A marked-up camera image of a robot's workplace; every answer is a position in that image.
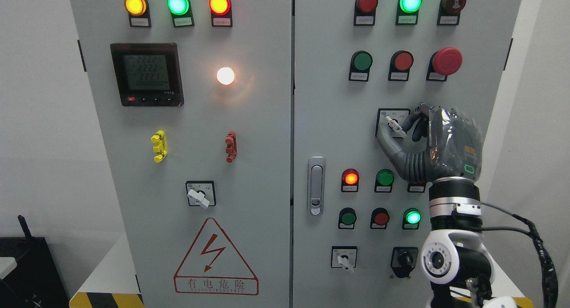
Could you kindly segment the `gray robotic hand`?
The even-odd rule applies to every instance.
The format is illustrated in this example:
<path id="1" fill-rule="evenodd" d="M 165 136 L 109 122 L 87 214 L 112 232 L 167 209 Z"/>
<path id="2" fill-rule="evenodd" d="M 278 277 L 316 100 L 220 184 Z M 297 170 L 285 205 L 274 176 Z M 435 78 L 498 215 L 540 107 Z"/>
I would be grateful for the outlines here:
<path id="1" fill-rule="evenodd" d="M 411 139 L 426 138 L 426 150 L 411 153 L 392 137 L 389 121 L 380 113 L 376 139 L 396 172 L 409 183 L 435 182 L 463 177 L 475 182 L 482 168 L 483 137 L 472 117 L 458 109 L 445 109 L 422 102 L 403 123 L 402 131 L 415 129 Z"/>

